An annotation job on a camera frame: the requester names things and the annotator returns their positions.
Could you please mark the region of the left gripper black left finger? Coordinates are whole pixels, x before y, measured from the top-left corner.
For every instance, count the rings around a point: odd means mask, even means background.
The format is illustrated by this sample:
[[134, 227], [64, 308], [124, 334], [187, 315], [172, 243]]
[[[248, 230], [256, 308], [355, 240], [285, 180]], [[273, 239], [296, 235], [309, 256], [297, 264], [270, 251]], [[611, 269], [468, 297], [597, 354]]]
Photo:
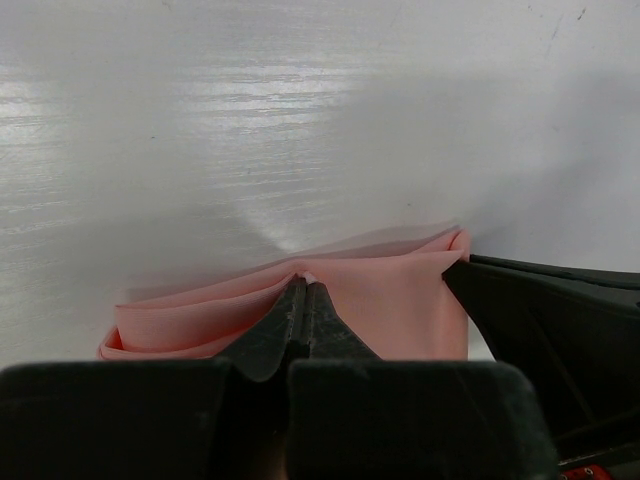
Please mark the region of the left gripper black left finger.
[[214, 356], [224, 359], [249, 381], [270, 380], [287, 357], [305, 309], [306, 281], [294, 277], [267, 314]]

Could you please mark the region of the pink cloth napkin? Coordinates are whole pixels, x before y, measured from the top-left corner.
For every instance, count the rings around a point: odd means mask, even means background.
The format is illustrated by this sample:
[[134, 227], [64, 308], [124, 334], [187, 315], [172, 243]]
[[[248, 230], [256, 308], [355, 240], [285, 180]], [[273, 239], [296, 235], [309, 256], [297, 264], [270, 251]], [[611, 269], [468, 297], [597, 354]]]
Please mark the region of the pink cloth napkin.
[[385, 360], [465, 360], [468, 317], [444, 272], [468, 260], [467, 231], [370, 250], [293, 257], [209, 286], [118, 305], [98, 348], [105, 360], [213, 356], [274, 306], [301, 276], [326, 286], [338, 316]]

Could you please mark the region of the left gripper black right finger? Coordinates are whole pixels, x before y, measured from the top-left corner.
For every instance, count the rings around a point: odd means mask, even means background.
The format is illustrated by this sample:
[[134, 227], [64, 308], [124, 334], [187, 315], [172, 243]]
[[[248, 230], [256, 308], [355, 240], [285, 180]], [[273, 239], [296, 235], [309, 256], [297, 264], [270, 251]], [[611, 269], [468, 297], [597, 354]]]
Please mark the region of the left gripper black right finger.
[[320, 282], [306, 288], [303, 345], [310, 359], [379, 359], [339, 317], [326, 286]]

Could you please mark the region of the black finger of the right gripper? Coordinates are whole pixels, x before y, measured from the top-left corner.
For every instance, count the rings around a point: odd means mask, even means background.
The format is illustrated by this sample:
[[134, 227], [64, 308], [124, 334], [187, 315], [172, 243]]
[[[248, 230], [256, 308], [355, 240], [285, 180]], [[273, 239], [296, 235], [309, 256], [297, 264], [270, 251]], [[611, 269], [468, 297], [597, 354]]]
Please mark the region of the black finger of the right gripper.
[[533, 384], [561, 459], [638, 443], [638, 274], [473, 255], [443, 278]]

